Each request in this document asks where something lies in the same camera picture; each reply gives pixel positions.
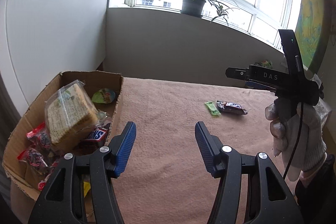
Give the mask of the white gloved right hand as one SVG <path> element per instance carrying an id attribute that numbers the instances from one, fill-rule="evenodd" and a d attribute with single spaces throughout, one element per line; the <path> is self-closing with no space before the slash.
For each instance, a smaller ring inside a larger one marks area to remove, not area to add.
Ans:
<path id="1" fill-rule="evenodd" d="M 326 160 L 321 118 L 315 107 L 278 98 L 265 109 L 273 136 L 273 154 L 281 156 L 289 181 L 309 177 Z"/>

